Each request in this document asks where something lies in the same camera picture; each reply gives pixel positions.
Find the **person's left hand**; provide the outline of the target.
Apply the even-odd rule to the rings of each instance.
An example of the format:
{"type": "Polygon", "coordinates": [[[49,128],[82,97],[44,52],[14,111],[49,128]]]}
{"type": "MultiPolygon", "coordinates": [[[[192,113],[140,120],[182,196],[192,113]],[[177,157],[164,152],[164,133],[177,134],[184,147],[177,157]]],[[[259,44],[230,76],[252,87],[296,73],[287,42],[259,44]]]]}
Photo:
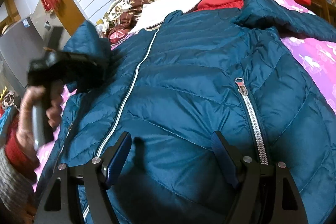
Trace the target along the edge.
{"type": "MultiPolygon", "coordinates": [[[[51,86],[51,107],[46,110],[49,125],[55,129],[60,125],[64,85],[58,81],[51,86]]],[[[21,102],[16,138],[21,151],[32,161],[36,161],[37,152],[34,149],[32,109],[34,104],[42,99],[46,89],[43,86],[30,86],[21,102]]]]}

